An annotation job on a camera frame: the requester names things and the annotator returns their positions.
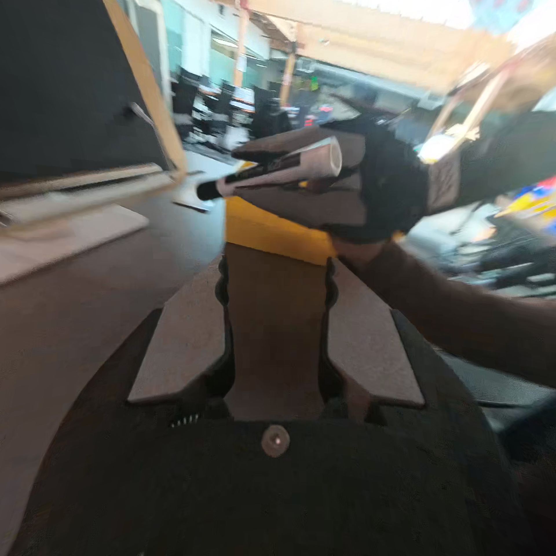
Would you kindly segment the black dry erase marker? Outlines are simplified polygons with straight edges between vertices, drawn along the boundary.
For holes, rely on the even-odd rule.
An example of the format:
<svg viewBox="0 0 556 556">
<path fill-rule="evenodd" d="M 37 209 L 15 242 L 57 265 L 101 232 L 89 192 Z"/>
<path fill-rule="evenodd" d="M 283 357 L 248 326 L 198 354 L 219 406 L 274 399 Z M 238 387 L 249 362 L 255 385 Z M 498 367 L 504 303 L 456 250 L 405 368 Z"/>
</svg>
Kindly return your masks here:
<svg viewBox="0 0 556 556">
<path fill-rule="evenodd" d="M 270 162 L 200 183 L 196 186 L 196 194 L 201 201 L 212 201 L 233 196 L 238 189 L 338 177 L 342 165 L 341 147 L 337 138 L 331 136 Z"/>
</svg>

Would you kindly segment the person's right forearm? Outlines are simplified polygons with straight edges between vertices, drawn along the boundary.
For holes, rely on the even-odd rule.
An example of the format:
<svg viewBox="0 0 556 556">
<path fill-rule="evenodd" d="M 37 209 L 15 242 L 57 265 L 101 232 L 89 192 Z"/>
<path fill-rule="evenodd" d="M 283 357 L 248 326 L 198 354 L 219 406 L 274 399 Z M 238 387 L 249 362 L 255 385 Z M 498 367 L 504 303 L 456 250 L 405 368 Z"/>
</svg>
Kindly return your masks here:
<svg viewBox="0 0 556 556">
<path fill-rule="evenodd" d="M 342 263 L 431 344 L 470 363 L 555 388 L 555 300 L 501 296 L 452 281 L 394 241 L 331 236 Z"/>
</svg>

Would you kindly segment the white metal stand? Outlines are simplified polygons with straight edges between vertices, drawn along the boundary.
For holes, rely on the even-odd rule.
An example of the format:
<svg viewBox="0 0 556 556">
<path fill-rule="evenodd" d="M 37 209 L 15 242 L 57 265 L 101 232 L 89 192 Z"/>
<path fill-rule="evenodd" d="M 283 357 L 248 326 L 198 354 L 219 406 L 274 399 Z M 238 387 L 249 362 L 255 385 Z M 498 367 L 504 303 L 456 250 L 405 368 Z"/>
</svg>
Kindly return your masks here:
<svg viewBox="0 0 556 556">
<path fill-rule="evenodd" d="M 123 206 L 180 183 L 155 163 L 1 184 L 1 285 L 143 230 Z"/>
</svg>

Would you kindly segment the yellow plastic bin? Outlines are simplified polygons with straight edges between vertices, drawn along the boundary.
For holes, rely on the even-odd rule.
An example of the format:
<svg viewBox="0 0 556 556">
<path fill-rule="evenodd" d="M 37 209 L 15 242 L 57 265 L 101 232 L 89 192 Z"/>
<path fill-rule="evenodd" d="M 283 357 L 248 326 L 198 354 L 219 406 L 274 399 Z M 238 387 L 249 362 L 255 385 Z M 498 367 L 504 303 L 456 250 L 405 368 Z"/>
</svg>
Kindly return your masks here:
<svg viewBox="0 0 556 556">
<path fill-rule="evenodd" d="M 229 244 L 325 266 L 336 256 L 327 234 L 308 229 L 238 197 L 226 199 L 225 240 Z"/>
</svg>

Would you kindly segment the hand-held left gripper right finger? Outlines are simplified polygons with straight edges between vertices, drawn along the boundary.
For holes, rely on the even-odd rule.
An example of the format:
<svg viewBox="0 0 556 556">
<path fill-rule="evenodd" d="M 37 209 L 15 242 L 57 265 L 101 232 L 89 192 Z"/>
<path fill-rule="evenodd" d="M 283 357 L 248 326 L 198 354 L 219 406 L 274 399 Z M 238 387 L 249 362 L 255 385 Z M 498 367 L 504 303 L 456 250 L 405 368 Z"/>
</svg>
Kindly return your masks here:
<svg viewBox="0 0 556 556">
<path fill-rule="evenodd" d="M 319 391 L 325 412 L 385 421 L 385 407 L 421 410 L 426 402 L 391 309 L 343 263 L 325 269 Z"/>
</svg>

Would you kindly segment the person's torso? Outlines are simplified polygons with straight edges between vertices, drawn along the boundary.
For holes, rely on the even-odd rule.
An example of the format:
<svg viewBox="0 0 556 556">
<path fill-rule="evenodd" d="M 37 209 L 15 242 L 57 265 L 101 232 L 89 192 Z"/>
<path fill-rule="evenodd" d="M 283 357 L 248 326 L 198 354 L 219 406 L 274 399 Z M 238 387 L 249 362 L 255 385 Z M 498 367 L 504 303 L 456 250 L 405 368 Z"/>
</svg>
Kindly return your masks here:
<svg viewBox="0 0 556 556">
<path fill-rule="evenodd" d="M 498 437 L 514 465 L 535 555 L 555 555 L 555 397 L 518 413 Z"/>
</svg>

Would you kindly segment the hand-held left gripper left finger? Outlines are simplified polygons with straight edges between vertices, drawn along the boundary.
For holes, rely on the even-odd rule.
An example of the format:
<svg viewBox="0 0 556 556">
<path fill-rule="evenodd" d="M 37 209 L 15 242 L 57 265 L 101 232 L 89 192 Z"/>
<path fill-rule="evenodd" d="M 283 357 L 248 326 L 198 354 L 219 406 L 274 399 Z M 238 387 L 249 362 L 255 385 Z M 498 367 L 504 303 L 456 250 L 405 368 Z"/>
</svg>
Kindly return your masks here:
<svg viewBox="0 0 556 556">
<path fill-rule="evenodd" d="M 164 305 L 130 403 L 202 404 L 226 395 L 235 379 L 228 302 L 228 264 L 221 255 Z"/>
</svg>

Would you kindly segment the grey mesh office chair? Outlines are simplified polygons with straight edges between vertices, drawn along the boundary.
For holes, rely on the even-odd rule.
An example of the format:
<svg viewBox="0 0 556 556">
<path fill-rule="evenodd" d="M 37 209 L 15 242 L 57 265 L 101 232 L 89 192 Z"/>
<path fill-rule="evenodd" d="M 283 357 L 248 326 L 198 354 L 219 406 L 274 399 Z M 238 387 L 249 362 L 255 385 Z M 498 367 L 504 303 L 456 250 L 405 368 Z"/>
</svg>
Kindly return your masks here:
<svg viewBox="0 0 556 556">
<path fill-rule="evenodd" d="M 514 376 L 476 366 L 437 351 L 482 407 L 526 408 L 555 399 L 555 390 Z"/>
</svg>

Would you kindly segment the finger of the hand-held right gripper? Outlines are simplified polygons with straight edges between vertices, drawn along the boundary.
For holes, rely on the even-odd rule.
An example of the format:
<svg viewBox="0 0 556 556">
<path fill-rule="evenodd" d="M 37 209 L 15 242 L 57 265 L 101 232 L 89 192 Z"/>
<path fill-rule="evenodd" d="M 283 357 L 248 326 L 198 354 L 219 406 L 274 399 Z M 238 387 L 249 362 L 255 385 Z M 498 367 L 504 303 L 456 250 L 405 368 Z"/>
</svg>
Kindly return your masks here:
<svg viewBox="0 0 556 556">
<path fill-rule="evenodd" d="M 299 153 L 309 170 L 354 169 L 367 159 L 365 136 L 341 126 L 313 126 L 248 141 L 232 150 L 233 158 L 267 163 Z"/>
<path fill-rule="evenodd" d="M 348 176 L 309 187 L 283 184 L 241 189 L 241 199 L 282 219 L 324 230 L 332 225 L 365 224 L 367 207 L 362 191 L 361 178 Z"/>
</svg>

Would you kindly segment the black wood-framed board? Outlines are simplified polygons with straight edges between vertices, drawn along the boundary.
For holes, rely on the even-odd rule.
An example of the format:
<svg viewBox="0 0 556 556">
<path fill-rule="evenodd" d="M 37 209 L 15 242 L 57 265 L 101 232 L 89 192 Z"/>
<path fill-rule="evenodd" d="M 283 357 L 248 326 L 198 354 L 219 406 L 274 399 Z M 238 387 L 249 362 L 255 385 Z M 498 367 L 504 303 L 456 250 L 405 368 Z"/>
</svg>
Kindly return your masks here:
<svg viewBox="0 0 556 556">
<path fill-rule="evenodd" d="M 157 164 L 180 138 L 117 1 L 1 1 L 1 189 Z"/>
</svg>

